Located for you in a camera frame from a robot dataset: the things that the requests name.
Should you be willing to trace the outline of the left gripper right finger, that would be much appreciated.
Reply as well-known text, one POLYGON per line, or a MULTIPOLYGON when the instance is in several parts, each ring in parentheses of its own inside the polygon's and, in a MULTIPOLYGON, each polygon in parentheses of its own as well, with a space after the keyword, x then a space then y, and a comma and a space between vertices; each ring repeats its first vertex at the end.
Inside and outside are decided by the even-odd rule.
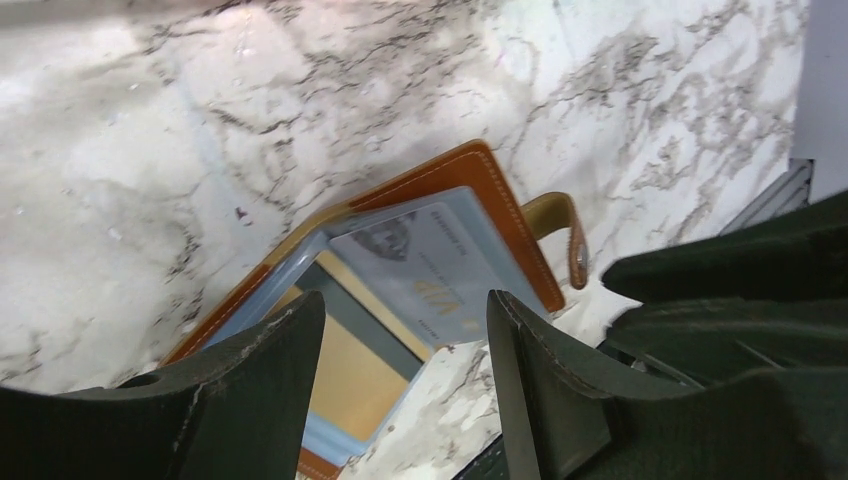
POLYGON ((843 479, 841 303, 644 305, 609 352, 493 291, 487 322, 514 479, 843 479))

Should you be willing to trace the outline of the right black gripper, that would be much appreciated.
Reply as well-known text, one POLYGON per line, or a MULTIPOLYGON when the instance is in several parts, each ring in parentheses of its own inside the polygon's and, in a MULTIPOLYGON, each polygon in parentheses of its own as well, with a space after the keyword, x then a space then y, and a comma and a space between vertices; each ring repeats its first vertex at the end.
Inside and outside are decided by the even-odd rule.
POLYGON ((602 282, 635 301, 600 345, 625 364, 697 386, 760 368, 845 367, 847 197, 619 259, 602 282))

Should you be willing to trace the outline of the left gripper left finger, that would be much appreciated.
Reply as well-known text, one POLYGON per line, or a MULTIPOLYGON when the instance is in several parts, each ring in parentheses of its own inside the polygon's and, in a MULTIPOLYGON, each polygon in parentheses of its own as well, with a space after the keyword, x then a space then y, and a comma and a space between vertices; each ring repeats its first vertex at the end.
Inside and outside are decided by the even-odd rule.
POLYGON ((325 325, 321 294, 112 389, 3 388, 5 479, 291 479, 325 325))

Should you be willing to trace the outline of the gold credit card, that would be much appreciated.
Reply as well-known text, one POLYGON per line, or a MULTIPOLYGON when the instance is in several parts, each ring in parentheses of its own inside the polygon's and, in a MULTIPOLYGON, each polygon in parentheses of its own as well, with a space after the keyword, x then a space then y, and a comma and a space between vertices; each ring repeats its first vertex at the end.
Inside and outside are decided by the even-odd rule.
POLYGON ((310 412, 365 443, 434 350, 330 251, 317 255, 271 311, 307 291, 323 295, 326 311, 310 412))

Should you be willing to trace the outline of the brown leather card holder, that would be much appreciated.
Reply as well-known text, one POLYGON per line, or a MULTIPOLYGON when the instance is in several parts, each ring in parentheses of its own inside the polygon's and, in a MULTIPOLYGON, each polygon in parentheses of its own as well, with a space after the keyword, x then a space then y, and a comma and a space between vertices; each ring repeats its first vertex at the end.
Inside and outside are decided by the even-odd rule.
POLYGON ((309 291, 326 324, 298 469, 334 479, 376 439, 440 348, 482 341, 492 290, 563 309, 539 243, 567 230, 569 280, 589 255, 573 198, 519 204, 490 147, 466 142, 293 229, 167 356, 181 360, 309 291))

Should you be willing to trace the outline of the white VIP credit card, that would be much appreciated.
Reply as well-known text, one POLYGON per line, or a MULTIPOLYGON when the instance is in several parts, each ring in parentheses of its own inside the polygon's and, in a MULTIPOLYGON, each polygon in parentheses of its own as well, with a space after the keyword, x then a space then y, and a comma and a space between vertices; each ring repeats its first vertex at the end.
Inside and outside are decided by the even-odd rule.
POLYGON ((355 215, 328 235, 337 257, 431 346, 486 339, 492 290, 544 310, 468 188, 355 215))

